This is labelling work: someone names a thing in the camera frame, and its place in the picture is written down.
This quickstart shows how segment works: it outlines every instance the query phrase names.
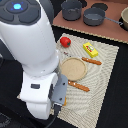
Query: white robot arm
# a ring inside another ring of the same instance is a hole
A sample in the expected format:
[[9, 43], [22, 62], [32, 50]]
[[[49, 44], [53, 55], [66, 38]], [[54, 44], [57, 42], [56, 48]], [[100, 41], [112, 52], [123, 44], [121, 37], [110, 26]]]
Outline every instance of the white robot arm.
[[0, 2], [0, 53], [21, 63], [20, 99], [39, 119], [48, 119], [51, 107], [64, 103], [68, 84], [59, 68], [60, 56], [51, 28], [53, 12], [46, 12], [47, 6], [51, 7], [46, 1]]

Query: table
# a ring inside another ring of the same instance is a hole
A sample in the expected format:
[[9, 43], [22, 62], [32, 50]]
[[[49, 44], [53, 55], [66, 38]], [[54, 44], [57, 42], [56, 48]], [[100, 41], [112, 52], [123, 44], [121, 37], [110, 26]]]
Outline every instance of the table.
[[[57, 15], [61, 10], [60, 4], [63, 0], [51, 0], [51, 2], [55, 9], [55, 15]], [[128, 44], [94, 37], [55, 26], [52, 26], [52, 29], [56, 41], [62, 33], [68, 33], [70, 35], [96, 40], [119, 47], [119, 52], [111, 74], [96, 128], [128, 128]], [[0, 68], [0, 112], [17, 119], [27, 126], [29, 126], [29, 123], [27, 123], [27, 119], [26, 121], [22, 119], [24, 116], [47, 125], [52, 119], [52, 116], [50, 116], [47, 121], [35, 119], [27, 110], [26, 104], [16, 98], [21, 89], [22, 74], [22, 67], [17, 61], [5, 61]], [[56, 119], [52, 128], [75, 127], [60, 119]]]

